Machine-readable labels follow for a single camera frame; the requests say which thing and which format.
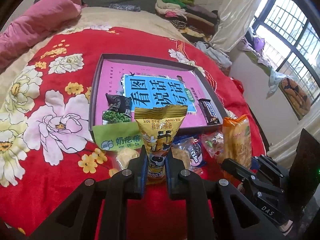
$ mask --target beige bed sheet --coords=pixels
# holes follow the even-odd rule
[[[186,40],[170,22],[158,17],[157,15],[145,11],[130,12],[103,7],[87,7],[83,8],[81,16],[78,20],[68,23],[64,27],[64,29],[70,27],[84,28],[93,25],[110,25],[112,27],[125,27],[134,30],[144,31],[154,35],[188,42],[188,40]],[[52,36],[36,44],[28,52],[16,59],[0,75],[1,105],[15,77],[33,58],[34,54],[39,49],[48,44],[51,38]]]

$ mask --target stack of folded clothes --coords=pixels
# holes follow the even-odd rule
[[[171,22],[190,42],[209,41],[215,34],[219,17],[217,11],[208,11],[195,0],[157,0],[157,14]]]

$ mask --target floral blanket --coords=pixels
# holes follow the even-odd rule
[[[0,217],[27,235],[85,179],[108,179],[115,172],[112,158],[97,148],[88,131],[91,84],[102,53],[197,66],[228,112],[248,114],[252,153],[264,153],[243,96],[192,45],[121,27],[65,30],[35,54],[12,83],[0,109]],[[218,179],[219,168],[207,154],[204,159],[203,178]],[[150,235],[184,239],[185,215],[185,202],[170,201],[165,185],[148,186],[142,201],[128,203],[128,239],[149,239]],[[162,228],[156,235],[155,221]]]

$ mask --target snickers bar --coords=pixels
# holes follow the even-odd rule
[[[204,118],[207,122],[207,125],[220,124],[219,119],[210,104],[210,99],[201,98],[198,100],[201,111],[204,115]]]

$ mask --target green peas packet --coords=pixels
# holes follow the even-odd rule
[[[143,145],[137,122],[95,125],[92,130],[95,143],[103,150],[139,149]]]
[[[106,93],[109,109],[102,114],[102,124],[131,122],[131,98]]]

